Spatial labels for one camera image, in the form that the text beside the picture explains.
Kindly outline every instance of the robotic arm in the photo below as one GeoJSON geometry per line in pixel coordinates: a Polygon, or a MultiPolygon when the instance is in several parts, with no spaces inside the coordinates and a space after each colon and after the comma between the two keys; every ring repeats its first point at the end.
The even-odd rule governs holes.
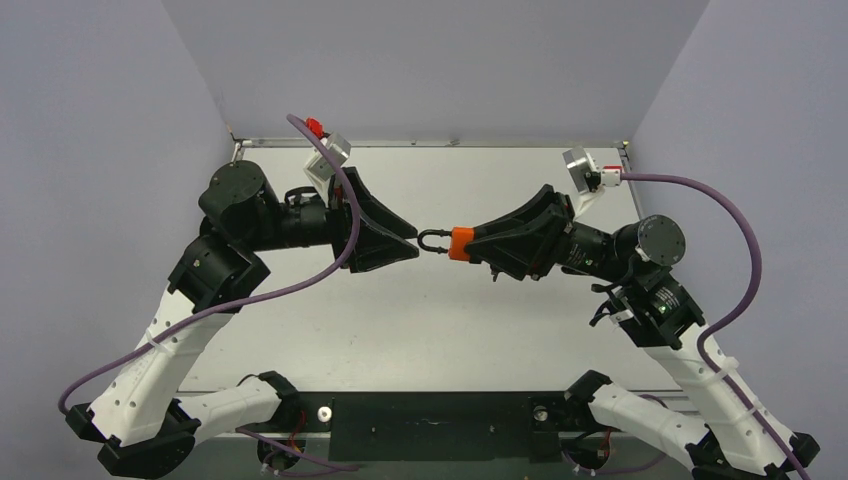
{"type": "MultiPolygon", "coordinates": [[[[342,164],[350,144],[337,134],[324,144],[342,164]]],[[[165,341],[154,339],[207,308],[244,299],[270,274],[256,252],[330,244],[339,257],[351,236],[350,205],[333,170],[317,152],[307,162],[312,187],[288,192],[280,202],[258,165],[239,161],[215,172],[200,196],[200,235],[168,277],[156,315],[138,346],[152,349],[128,363],[90,404],[76,405],[66,422],[83,439],[103,444],[98,460],[115,476],[160,478],[192,448],[237,427],[267,422],[285,428],[300,413],[298,393],[283,376],[266,372],[237,387],[174,398],[212,337],[239,309],[189,324],[165,341]]],[[[368,272],[416,258],[405,239],[416,229],[365,188],[355,168],[343,168],[360,207],[360,232],[343,268],[368,272]]]]}
{"type": "Polygon", "coordinates": [[[587,372],[565,394],[596,422],[628,432],[685,465],[695,479],[785,479],[794,470],[787,455],[754,417],[766,418],[795,457],[807,466],[818,453],[815,440],[777,421],[739,376],[739,362],[726,356],[713,337],[706,350],[715,372],[698,351],[707,329],[701,309],[671,275],[685,253],[683,232],[670,218],[654,215],[614,233],[575,221],[605,187],[621,183],[617,167],[598,169],[582,149],[566,153],[578,187],[576,205],[545,185],[514,212],[483,225],[452,231],[425,230],[419,246],[453,260],[489,264],[493,280],[504,273],[516,280],[540,280],[554,266],[570,275],[608,282],[592,291],[607,299],[590,321],[608,316],[633,343],[671,375],[703,420],[671,412],[614,385],[609,377],[587,372]],[[428,246],[427,236],[451,237],[450,248],[428,246]],[[732,379],[754,404],[747,408],[725,382],[732,379]]]}

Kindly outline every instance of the bolt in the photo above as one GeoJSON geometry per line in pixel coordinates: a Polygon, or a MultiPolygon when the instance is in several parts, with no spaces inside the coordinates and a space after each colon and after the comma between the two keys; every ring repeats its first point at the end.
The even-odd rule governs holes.
{"type": "Polygon", "coordinates": [[[321,407],[318,409],[318,420],[322,423],[327,423],[333,418],[333,410],[330,407],[321,407]]]}
{"type": "Polygon", "coordinates": [[[544,422],[548,419],[548,410],[539,405],[538,407],[533,409],[533,418],[536,419],[537,422],[544,422]]]}

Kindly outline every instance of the gray wall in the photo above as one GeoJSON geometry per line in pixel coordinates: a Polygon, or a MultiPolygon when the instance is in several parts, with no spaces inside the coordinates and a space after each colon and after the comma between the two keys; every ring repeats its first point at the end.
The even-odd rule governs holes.
{"type": "Polygon", "coordinates": [[[56,398],[138,341],[232,142],[159,2],[5,1],[0,65],[0,471],[106,478],[56,398]]]}
{"type": "MultiPolygon", "coordinates": [[[[632,142],[637,171],[711,184],[757,231],[761,293],[719,340],[769,409],[819,440],[814,478],[843,478],[848,447],[846,20],[843,0],[711,2],[632,142]]],[[[735,225],[681,187],[639,192],[680,221],[680,277],[711,319],[725,314],[749,272],[735,225]]]]}
{"type": "Polygon", "coordinates": [[[707,0],[165,0],[240,137],[630,138],[707,0]]]}

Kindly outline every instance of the wall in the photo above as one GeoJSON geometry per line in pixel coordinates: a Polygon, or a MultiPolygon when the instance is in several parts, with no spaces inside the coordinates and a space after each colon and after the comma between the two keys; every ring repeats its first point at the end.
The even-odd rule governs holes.
{"type": "Polygon", "coordinates": [[[232,142],[159,2],[4,2],[0,65],[0,471],[106,478],[56,399],[138,341],[232,142]]]}
{"type": "Polygon", "coordinates": [[[165,0],[239,137],[623,140],[707,0],[165,0]]]}
{"type": "MultiPolygon", "coordinates": [[[[758,233],[761,293],[719,338],[769,409],[816,436],[814,478],[843,477],[848,447],[846,20],[841,0],[711,2],[632,142],[637,171],[717,187],[758,233]]],[[[735,225],[680,187],[639,192],[648,212],[682,223],[680,277],[707,315],[728,312],[749,272],[735,225]]]]}

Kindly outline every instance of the orange object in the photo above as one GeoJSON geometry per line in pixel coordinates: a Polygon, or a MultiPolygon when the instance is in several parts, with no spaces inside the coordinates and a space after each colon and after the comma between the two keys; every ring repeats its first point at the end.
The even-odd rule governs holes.
{"type": "Polygon", "coordinates": [[[451,246],[448,249],[448,257],[451,260],[471,260],[471,255],[465,252],[468,242],[474,240],[474,229],[469,227],[454,227],[451,230],[451,246]]]}
{"type": "Polygon", "coordinates": [[[316,137],[324,138],[324,125],[321,125],[321,122],[309,117],[306,119],[306,126],[309,127],[309,130],[311,130],[316,137]]]}

